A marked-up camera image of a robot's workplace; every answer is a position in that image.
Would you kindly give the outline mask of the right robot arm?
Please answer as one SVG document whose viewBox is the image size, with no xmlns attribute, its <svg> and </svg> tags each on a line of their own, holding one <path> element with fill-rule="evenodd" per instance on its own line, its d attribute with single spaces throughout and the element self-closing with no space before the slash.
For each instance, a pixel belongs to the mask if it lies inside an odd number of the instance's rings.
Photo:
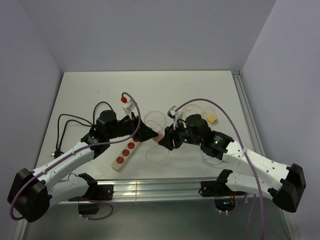
<svg viewBox="0 0 320 240">
<path fill-rule="evenodd" d="M 170 151 L 182 144 L 197 145 L 204 154 L 250 173 L 223 169 L 208 187 L 208 191 L 217 191 L 222 196 L 230 192 L 262 195 L 280 209 L 295 213 L 307 186 L 300 165 L 278 163 L 241 146 L 232 137 L 212 130 L 199 114 L 178 119 L 166 127 L 158 143 Z"/>
</svg>

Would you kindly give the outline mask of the beige red power strip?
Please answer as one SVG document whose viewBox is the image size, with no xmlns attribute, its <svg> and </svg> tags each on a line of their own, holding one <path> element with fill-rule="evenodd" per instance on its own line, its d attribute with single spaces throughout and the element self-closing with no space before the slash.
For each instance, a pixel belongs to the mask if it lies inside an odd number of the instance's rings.
<svg viewBox="0 0 320 240">
<path fill-rule="evenodd" d="M 136 152 L 136 150 L 139 148 L 140 145 L 141 145 L 141 142 L 135 139 L 132 139 L 128 143 L 126 143 L 123 150 L 112 162 L 111 164 L 112 169 L 117 172 L 121 171 L 122 168 L 129 161 L 129 159 L 134 155 L 134 153 Z"/>
</svg>

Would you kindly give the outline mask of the yellow charger plug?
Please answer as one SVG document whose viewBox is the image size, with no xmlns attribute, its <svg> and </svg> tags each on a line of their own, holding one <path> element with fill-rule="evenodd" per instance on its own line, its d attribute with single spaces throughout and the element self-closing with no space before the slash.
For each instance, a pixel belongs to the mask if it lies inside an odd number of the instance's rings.
<svg viewBox="0 0 320 240">
<path fill-rule="evenodd" d="M 215 124 L 218 121 L 218 118 L 216 115 L 214 114 L 210 114 L 207 118 L 206 118 L 207 122 L 209 124 Z"/>
</svg>

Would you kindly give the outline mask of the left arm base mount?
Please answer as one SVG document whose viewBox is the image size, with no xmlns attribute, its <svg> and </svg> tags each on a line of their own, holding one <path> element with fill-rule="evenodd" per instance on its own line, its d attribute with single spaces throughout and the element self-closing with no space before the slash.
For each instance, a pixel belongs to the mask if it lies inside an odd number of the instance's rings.
<svg viewBox="0 0 320 240">
<path fill-rule="evenodd" d="M 113 192 L 114 186 L 112 184 L 90 186 L 88 191 L 78 200 L 79 202 L 89 202 L 78 204 L 79 215 L 91 221 L 104 220 L 110 217 L 114 211 L 113 205 L 109 203 L 113 198 Z M 105 206 L 108 207 L 109 213 L 98 217 L 99 210 L 102 210 Z"/>
</svg>

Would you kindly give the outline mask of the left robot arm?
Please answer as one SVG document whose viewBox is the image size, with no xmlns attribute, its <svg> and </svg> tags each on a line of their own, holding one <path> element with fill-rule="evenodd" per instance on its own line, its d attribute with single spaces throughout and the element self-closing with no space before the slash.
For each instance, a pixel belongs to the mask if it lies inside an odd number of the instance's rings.
<svg viewBox="0 0 320 240">
<path fill-rule="evenodd" d="M 14 215 L 17 210 L 22 219 L 32 223 L 50 207 L 73 198 L 97 203 L 99 188 L 93 177 L 81 173 L 73 180 L 62 179 L 99 157 L 110 145 L 121 143 L 121 137 L 144 142 L 158 137 L 158 133 L 133 112 L 121 120 L 113 110 L 101 112 L 95 125 L 69 151 L 42 167 L 32 171 L 23 168 L 15 175 L 7 198 L 10 217 L 17 221 L 18 217 Z"/>
</svg>

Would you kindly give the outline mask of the pink charger plug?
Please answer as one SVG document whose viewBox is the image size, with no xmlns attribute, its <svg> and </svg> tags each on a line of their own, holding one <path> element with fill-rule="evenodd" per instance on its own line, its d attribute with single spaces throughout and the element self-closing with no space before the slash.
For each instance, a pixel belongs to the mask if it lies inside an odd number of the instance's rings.
<svg viewBox="0 0 320 240">
<path fill-rule="evenodd" d="M 153 141 L 158 143 L 159 141 L 161 141 L 164 138 L 164 134 L 162 132 L 158 132 L 157 136 L 153 138 Z"/>
</svg>

